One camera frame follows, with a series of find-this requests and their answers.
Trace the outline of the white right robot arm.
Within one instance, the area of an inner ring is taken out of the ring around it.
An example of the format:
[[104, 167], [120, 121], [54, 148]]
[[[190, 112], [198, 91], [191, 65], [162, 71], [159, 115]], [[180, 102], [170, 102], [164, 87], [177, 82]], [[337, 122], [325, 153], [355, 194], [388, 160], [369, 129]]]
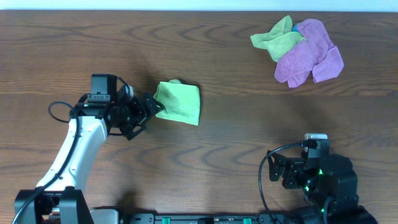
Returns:
[[359, 205], [358, 177], [349, 158], [327, 149], [307, 149], [300, 158], [267, 152], [271, 181], [302, 189], [308, 207], [276, 218], [278, 223], [376, 223]]

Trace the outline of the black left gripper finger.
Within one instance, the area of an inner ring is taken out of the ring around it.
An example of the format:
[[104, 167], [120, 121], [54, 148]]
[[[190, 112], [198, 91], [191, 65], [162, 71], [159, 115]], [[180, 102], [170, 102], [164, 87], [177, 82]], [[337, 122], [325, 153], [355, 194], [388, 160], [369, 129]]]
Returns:
[[135, 138], [138, 134], [143, 132], [146, 129], [146, 121], [143, 120], [135, 120], [135, 121], [129, 121], [128, 123], [125, 124], [125, 138], [127, 140], [132, 140]]
[[150, 119], [165, 109], [165, 106], [161, 102], [157, 101], [150, 93], [145, 93], [143, 98], [147, 119]]

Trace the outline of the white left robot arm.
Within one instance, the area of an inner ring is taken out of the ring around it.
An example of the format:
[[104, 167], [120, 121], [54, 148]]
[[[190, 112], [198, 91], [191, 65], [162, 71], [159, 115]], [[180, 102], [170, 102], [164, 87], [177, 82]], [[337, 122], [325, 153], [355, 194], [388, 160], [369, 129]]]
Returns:
[[15, 199], [13, 223], [42, 223], [43, 215], [60, 210], [64, 223], [92, 223], [83, 191], [100, 147], [112, 128], [132, 140], [146, 122], [165, 106], [146, 93], [142, 98], [126, 90], [115, 94], [89, 93], [70, 106], [67, 136], [45, 176], [33, 190]]

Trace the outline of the light green microfiber cloth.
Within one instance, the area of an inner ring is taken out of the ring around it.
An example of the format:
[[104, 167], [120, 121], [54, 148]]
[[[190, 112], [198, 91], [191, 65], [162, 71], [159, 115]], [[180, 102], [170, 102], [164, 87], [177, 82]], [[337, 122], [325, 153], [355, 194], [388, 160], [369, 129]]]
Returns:
[[200, 90], [195, 85], [183, 84], [180, 80], [160, 82], [154, 99], [165, 109], [157, 118], [198, 126], [200, 119]]

